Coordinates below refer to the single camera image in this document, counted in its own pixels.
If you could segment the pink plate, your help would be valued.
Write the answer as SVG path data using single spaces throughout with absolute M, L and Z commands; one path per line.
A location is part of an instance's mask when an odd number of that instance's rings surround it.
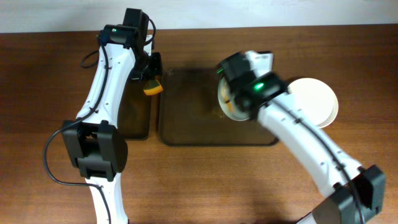
M 317 110 L 316 125 L 319 128 L 325 128 L 329 126 L 338 115 L 338 107 L 324 107 Z

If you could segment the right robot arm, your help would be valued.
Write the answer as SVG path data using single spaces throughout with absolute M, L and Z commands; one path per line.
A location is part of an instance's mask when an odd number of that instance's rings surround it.
M 365 169 L 301 108 L 286 81 L 272 71 L 271 52 L 237 52 L 217 65 L 218 101 L 235 121 L 257 121 L 282 141 L 310 174 L 324 201 L 299 223 L 367 223 L 380 214 L 386 175 Z

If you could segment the white plate with sauce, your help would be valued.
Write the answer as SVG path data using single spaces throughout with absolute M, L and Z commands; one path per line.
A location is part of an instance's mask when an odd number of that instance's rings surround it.
M 247 112 L 242 112 L 234 102 L 226 79 L 220 78 L 218 83 L 218 103 L 223 113 L 234 121 L 246 121 L 249 119 Z

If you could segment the orange green sponge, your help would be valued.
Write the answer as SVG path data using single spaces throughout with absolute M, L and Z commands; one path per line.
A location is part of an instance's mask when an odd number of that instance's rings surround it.
M 164 89 L 163 89 L 160 81 L 158 81 L 156 79 L 148 80 L 143 88 L 143 91 L 144 91 L 145 95 L 147 95 L 147 96 L 153 96 L 153 95 L 159 94 L 163 90 Z

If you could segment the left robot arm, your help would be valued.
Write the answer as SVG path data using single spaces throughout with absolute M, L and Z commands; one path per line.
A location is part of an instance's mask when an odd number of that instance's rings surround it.
M 96 72 L 74 121 L 62 138 L 72 166 L 91 190 L 97 223 L 128 223 L 121 190 L 127 143 L 118 130 L 119 110 L 129 81 L 152 80 L 159 69 L 154 34 L 136 27 L 106 25 L 97 35 Z

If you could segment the cream white plate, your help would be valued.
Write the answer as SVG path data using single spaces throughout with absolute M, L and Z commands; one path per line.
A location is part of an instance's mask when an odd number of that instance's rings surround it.
M 316 125 L 317 110 L 336 106 L 339 103 L 335 92 L 324 82 L 315 78 L 299 78 L 291 82 L 289 91 L 294 96 L 295 105 Z

